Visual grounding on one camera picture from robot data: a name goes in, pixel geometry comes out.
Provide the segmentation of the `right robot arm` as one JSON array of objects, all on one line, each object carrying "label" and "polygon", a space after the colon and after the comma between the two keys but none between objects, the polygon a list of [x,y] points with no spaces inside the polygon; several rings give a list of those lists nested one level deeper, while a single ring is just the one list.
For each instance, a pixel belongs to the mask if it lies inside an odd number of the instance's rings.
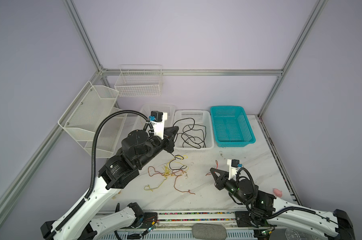
[{"label": "right robot arm", "polygon": [[353,223],[345,211],[313,210],[263,192],[246,168],[236,169],[234,176],[215,168],[211,168],[210,173],[218,190],[226,190],[237,205],[246,208],[246,222],[252,227],[284,227],[320,240],[356,238]]}]

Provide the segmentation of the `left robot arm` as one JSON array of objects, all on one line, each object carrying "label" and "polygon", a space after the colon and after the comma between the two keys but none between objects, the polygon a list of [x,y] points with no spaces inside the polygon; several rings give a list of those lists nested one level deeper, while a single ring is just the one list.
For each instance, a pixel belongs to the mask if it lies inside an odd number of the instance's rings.
[{"label": "left robot arm", "polygon": [[[96,170],[97,142],[103,127],[118,115],[134,114],[145,120],[140,130],[132,131],[122,140],[116,155]],[[138,111],[122,110],[101,121],[96,129],[91,149],[91,179],[87,192],[61,218],[45,222],[41,232],[45,240],[97,240],[122,228],[138,228],[144,211],[138,203],[111,215],[98,218],[100,209],[132,180],[160,152],[174,151],[178,127],[165,127],[167,113],[153,111],[149,116]]]}]

